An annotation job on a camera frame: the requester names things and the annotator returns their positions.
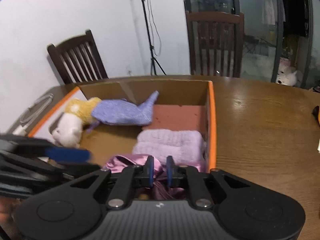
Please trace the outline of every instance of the wooden chair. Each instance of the wooden chair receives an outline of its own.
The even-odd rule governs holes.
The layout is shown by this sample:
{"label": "wooden chair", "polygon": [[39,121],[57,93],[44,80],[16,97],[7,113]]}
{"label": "wooden chair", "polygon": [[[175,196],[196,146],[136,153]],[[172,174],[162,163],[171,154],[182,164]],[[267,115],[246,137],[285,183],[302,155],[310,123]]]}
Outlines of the wooden chair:
{"label": "wooden chair", "polygon": [[[231,72],[233,77],[240,77],[244,39],[244,14],[195,12],[186,13],[186,18],[191,74],[204,75],[204,72],[206,72],[207,75],[216,76],[216,74],[219,74],[220,76],[229,77]],[[196,64],[196,46],[198,46],[197,54],[199,54],[198,64]],[[210,51],[213,52],[213,64],[210,61]],[[218,54],[220,55],[219,68],[217,68]]]}
{"label": "wooden chair", "polygon": [[47,50],[65,84],[108,78],[90,30]]}

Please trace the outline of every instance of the pink towel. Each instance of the pink towel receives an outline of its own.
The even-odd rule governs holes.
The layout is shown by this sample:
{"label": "pink towel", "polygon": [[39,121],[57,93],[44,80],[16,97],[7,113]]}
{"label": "pink towel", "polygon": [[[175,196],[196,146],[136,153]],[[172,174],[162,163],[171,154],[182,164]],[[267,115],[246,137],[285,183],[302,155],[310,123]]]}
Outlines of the pink towel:
{"label": "pink towel", "polygon": [[205,142],[198,131],[144,130],[138,135],[132,154],[149,154],[161,164],[172,155],[175,163],[203,161]]}

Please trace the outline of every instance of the metal screw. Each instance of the metal screw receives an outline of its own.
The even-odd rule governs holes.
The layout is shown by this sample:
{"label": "metal screw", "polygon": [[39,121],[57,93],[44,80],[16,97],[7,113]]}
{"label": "metal screw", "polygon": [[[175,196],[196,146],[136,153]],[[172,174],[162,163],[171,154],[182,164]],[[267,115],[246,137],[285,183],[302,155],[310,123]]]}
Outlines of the metal screw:
{"label": "metal screw", "polygon": [[211,201],[209,199],[200,198],[196,201],[196,205],[198,207],[208,207],[211,205]]}
{"label": "metal screw", "polygon": [[122,199],[119,198],[114,198],[109,200],[108,205],[110,207],[121,207],[124,204]]}

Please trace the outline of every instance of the plush bear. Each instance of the plush bear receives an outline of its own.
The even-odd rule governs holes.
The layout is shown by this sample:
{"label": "plush bear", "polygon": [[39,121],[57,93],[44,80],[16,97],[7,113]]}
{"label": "plush bear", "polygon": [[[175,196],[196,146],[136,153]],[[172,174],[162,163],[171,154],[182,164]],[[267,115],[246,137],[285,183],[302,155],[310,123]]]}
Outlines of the plush bear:
{"label": "plush bear", "polygon": [[285,86],[294,86],[297,82],[297,71],[292,72],[292,68],[280,62],[276,83]]}
{"label": "plush bear", "polygon": [[100,101],[99,98],[91,98],[88,101],[78,98],[70,100],[57,128],[52,132],[54,140],[64,147],[79,147],[83,127],[93,122],[91,111]]}

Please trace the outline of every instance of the light stand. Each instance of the light stand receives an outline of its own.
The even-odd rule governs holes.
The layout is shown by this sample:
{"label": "light stand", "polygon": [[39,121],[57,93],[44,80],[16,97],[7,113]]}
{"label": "light stand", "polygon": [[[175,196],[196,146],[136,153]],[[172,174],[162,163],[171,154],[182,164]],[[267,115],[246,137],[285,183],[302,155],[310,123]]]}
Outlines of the light stand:
{"label": "light stand", "polygon": [[158,66],[159,66],[159,68],[162,70],[163,74],[166,75],[166,73],[164,72],[164,70],[163,70],[162,67],[160,66],[160,64],[159,64],[159,62],[157,61],[157,59],[154,57],[154,54],[153,54],[153,49],[154,49],[154,47],[153,47],[152,44],[151,44],[149,24],[148,24],[148,18],[147,18],[147,13],[146,13],[146,6],[145,6],[145,4],[144,4],[145,0],[141,0],[141,2],[142,2],[144,20],[145,20],[145,22],[146,22],[146,27],[147,27],[147,34],[148,34],[150,54],[151,54],[151,75],[152,75],[152,70],[153,70],[154,73],[155,73],[155,75],[157,76],[155,62],[158,64]]}

